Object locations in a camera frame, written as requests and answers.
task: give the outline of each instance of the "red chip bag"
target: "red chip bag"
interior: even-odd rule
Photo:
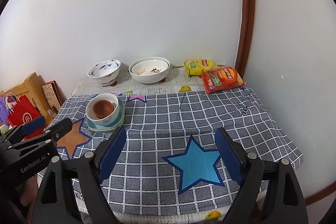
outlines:
[[[222,67],[208,71],[202,70],[201,77],[207,94],[246,85],[238,72],[231,67]]]

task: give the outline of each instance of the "small clay bowl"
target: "small clay bowl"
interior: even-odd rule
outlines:
[[[93,104],[92,110],[98,119],[104,119],[113,112],[114,106],[108,100],[99,100]]]

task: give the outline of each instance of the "blue and white bowl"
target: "blue and white bowl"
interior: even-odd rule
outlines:
[[[88,72],[88,76],[102,86],[113,84],[120,71],[120,61],[111,59],[94,65]]]

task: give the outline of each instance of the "white wall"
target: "white wall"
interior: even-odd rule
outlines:
[[[336,5],[256,0],[245,81],[303,153],[304,196],[336,180]]]
[[[242,0],[10,0],[0,16],[0,89],[36,71],[66,95],[96,62],[162,56],[234,65]]]

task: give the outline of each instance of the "blue gripper pad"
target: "blue gripper pad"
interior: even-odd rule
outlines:
[[[242,163],[219,128],[215,130],[215,144],[231,179],[242,185],[245,180],[242,176]]]
[[[39,116],[34,120],[25,123],[22,125],[21,135],[22,136],[29,136],[30,134],[34,133],[36,130],[44,127],[45,125],[45,118],[43,116]]]
[[[104,156],[100,160],[99,165],[100,173],[98,175],[98,181],[100,183],[102,183],[103,180],[108,179],[110,177],[110,174],[120,156],[121,151],[125,146],[125,143],[126,143],[126,130],[124,128],[121,128],[118,136],[109,146]]]

